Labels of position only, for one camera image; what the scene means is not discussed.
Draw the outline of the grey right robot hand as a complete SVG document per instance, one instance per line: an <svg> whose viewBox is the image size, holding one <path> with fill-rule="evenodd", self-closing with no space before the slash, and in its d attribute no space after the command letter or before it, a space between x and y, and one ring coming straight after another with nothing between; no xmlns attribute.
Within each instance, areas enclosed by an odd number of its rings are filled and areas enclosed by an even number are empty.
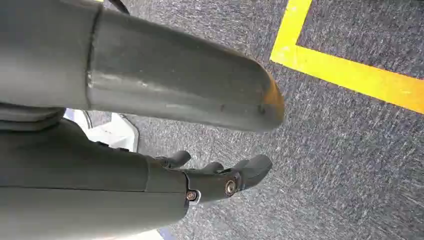
<svg viewBox="0 0 424 240"><path fill-rule="evenodd" d="M101 240L181 220L260 183L265 155L185 169L91 141L66 109L268 131L284 98L255 60L91 0L0 3L0 237Z"/></svg>

